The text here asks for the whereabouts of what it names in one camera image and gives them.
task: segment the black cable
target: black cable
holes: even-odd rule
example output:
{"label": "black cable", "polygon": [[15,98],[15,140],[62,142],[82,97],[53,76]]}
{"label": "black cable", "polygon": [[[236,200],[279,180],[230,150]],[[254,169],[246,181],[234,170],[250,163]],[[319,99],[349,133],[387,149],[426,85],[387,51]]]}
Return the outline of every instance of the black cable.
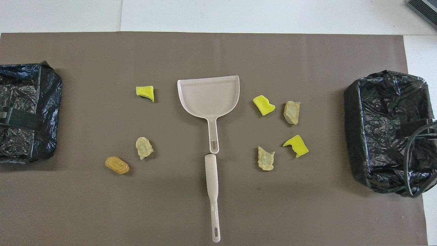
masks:
{"label": "black cable", "polygon": [[424,130],[431,128],[433,126],[437,125],[437,121],[436,122],[431,122],[419,129],[417,129],[416,131],[414,131],[414,133],[408,137],[408,141],[405,145],[405,154],[404,154],[404,182],[405,182],[405,189],[408,191],[409,193],[409,197],[415,198],[418,197],[420,194],[422,194],[425,189],[433,182],[437,179],[437,173],[435,173],[433,176],[429,177],[429,179],[422,184],[422,186],[420,188],[417,189],[416,193],[413,194],[413,191],[411,190],[411,186],[410,186],[410,176],[408,174],[408,164],[410,161],[410,149],[411,146],[415,140],[415,138]]}

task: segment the black plastic bag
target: black plastic bag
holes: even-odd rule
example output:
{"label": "black plastic bag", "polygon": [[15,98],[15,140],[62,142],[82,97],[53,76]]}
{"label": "black plastic bag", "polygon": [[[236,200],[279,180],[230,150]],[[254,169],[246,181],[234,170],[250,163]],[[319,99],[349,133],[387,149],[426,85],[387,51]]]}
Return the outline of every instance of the black plastic bag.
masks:
{"label": "black plastic bag", "polygon": [[61,89],[61,77],[45,61],[0,65],[0,163],[53,156]]}
{"label": "black plastic bag", "polygon": [[407,129],[413,134],[399,137],[401,126],[434,118],[422,78],[387,70],[371,74],[347,88],[344,105],[350,166],[358,182],[404,197],[435,185],[437,142],[424,130],[437,123]]}

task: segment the dustpan handle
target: dustpan handle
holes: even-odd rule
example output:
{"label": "dustpan handle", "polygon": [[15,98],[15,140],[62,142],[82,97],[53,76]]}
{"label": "dustpan handle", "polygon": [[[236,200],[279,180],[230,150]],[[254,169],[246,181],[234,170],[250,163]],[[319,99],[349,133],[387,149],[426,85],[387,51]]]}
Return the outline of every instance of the dustpan handle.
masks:
{"label": "dustpan handle", "polygon": [[212,241],[220,242],[219,208],[217,198],[219,196],[219,177],[217,175],[217,159],[215,155],[205,156],[206,188],[211,204],[211,229]]}
{"label": "dustpan handle", "polygon": [[209,132],[209,152],[217,154],[219,149],[219,138],[217,136],[217,118],[208,118],[208,132]]}

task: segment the beige rock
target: beige rock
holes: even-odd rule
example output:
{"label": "beige rock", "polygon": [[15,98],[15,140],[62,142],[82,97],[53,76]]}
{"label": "beige rock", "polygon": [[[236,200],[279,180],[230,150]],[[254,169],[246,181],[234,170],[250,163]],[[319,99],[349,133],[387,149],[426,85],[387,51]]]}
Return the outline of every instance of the beige rock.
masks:
{"label": "beige rock", "polygon": [[139,137],[135,142],[135,147],[138,150],[138,155],[140,160],[149,156],[153,152],[153,148],[152,145],[150,144],[150,141],[145,137]]}
{"label": "beige rock", "polygon": [[290,123],[297,125],[299,121],[300,102],[287,101],[284,107],[284,118]]}
{"label": "beige rock", "polygon": [[265,151],[263,148],[258,146],[258,167],[263,169],[264,171],[270,171],[273,169],[273,156],[274,151],[269,153]]}
{"label": "beige rock", "polygon": [[129,165],[117,156],[106,158],[105,166],[118,174],[127,173],[130,169]]}

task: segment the yellow sponge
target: yellow sponge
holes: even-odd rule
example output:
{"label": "yellow sponge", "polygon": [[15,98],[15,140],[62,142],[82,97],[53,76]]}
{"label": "yellow sponge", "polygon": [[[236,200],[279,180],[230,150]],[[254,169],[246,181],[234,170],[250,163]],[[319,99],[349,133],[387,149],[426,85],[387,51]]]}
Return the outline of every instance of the yellow sponge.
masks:
{"label": "yellow sponge", "polygon": [[137,86],[136,87],[137,96],[142,96],[155,102],[155,95],[153,93],[153,85],[149,86]]}
{"label": "yellow sponge", "polygon": [[294,152],[296,152],[296,158],[309,152],[308,148],[305,146],[302,138],[299,135],[296,135],[296,136],[288,139],[282,145],[282,147],[287,146],[287,145],[291,145]]}
{"label": "yellow sponge", "polygon": [[263,95],[259,95],[253,99],[253,103],[258,107],[261,112],[261,115],[264,116],[270,112],[272,112],[276,106],[269,103],[269,100]]}

